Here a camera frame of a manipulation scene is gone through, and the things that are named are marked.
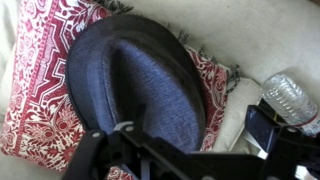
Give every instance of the felt hat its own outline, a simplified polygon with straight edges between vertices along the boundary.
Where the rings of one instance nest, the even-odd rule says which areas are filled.
[[[204,137],[199,79],[175,36],[135,15],[88,26],[66,63],[70,101],[86,130],[111,134],[117,123],[134,121],[186,153],[199,150]]]

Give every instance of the paisley pattern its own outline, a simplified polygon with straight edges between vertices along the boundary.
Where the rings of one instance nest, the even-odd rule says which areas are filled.
[[[63,171],[84,131],[67,96],[65,63],[74,39],[111,13],[89,0],[22,0],[11,102],[0,137],[3,153]],[[201,76],[209,151],[226,103],[226,70],[187,48]],[[119,168],[108,179],[133,179]]]

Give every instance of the water bottle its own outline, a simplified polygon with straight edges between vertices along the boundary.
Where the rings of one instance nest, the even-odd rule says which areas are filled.
[[[317,105],[285,74],[276,74],[262,84],[262,97],[289,124],[307,136],[320,132]]]

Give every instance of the hat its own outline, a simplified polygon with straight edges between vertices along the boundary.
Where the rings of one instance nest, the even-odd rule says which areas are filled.
[[[200,77],[184,47],[160,24],[135,15],[93,23],[74,42],[65,72],[86,130],[111,134],[116,124],[134,121],[183,152],[200,149]]]

